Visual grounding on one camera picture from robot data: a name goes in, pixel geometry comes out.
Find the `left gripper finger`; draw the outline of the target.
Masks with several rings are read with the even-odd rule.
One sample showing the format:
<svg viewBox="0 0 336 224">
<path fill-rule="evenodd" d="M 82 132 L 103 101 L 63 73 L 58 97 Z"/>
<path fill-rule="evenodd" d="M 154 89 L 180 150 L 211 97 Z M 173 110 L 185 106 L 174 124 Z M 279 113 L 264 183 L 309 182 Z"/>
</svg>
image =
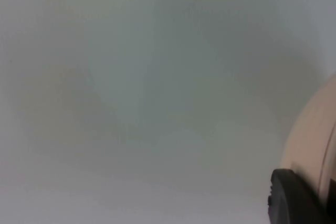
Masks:
<svg viewBox="0 0 336 224">
<path fill-rule="evenodd" d="M 271 224 L 328 222 L 316 194 L 292 170 L 275 169 L 270 181 L 268 216 Z"/>
</svg>

